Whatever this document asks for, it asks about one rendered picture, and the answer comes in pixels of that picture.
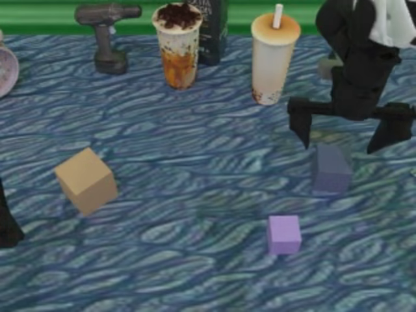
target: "cube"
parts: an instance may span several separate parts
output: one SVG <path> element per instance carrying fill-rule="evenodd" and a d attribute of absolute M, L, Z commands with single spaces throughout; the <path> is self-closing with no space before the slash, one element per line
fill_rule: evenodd
<path fill-rule="evenodd" d="M 340 148 L 318 144 L 312 162 L 312 183 L 315 192 L 344 193 L 352 178 L 351 167 Z"/>
<path fill-rule="evenodd" d="M 302 243 L 298 216 L 269 216 L 267 241 L 272 255 L 297 253 Z"/>
<path fill-rule="evenodd" d="M 111 169 L 90 148 L 57 166 L 55 174 L 62 191 L 84 216 L 118 196 Z"/>

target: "wavy blue surface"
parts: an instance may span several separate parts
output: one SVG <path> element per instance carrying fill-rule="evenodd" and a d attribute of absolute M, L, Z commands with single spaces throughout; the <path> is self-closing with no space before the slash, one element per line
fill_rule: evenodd
<path fill-rule="evenodd" d="M 195 85 L 164 83 L 152 36 L 118 38 L 128 74 L 96 73 L 86 36 L 13 36 L 21 81 L 0 101 L 0 173 L 27 234 L 0 250 L 1 312 L 416 311 L 414 140 L 365 153 L 376 123 L 316 117 L 312 139 L 351 150 L 340 198 L 311 194 L 310 162 L 289 131 L 288 96 L 326 99 L 328 50 L 303 36 L 279 105 L 250 94 L 251 39 L 231 37 Z M 416 99 L 416 57 L 383 101 Z M 120 197 L 89 218 L 53 168 L 91 146 Z M 303 243 L 267 255 L 268 215 L 299 215 Z"/>

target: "iced coffee cup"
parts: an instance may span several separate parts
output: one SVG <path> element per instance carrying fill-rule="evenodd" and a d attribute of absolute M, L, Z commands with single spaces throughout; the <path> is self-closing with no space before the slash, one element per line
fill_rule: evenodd
<path fill-rule="evenodd" d="M 292 59 L 300 26 L 278 12 L 256 18 L 252 23 L 253 64 L 252 93 L 258 104 L 273 105 L 279 101 Z"/>
<path fill-rule="evenodd" d="M 166 82 L 175 89 L 189 88 L 197 72 L 201 12 L 186 3 L 170 3 L 153 13 L 152 23 Z"/>

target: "white straw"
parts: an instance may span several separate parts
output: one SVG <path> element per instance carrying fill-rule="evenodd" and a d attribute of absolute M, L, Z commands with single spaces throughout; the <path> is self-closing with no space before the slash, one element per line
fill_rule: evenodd
<path fill-rule="evenodd" d="M 273 19 L 273 28 L 279 29 L 280 28 L 280 19 L 281 15 L 283 14 L 283 5 L 278 4 L 274 10 L 274 19 Z"/>

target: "green fabric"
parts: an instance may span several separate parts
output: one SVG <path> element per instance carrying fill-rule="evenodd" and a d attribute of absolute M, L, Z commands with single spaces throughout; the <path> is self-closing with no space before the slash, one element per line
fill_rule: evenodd
<path fill-rule="evenodd" d="M 5 34 L 92 34 L 90 27 L 78 25 L 73 13 L 80 3 L 108 3 L 104 0 L 0 0 L 0 28 Z M 155 34 L 150 22 L 157 7 L 169 1 L 115 1 L 138 3 L 143 9 L 141 18 L 120 21 L 119 34 Z M 292 16 L 304 34 L 316 34 L 315 16 L 322 0 L 281 0 L 284 13 Z M 251 22 L 261 14 L 272 12 L 275 1 L 229 0 L 229 33 L 250 34 Z"/>

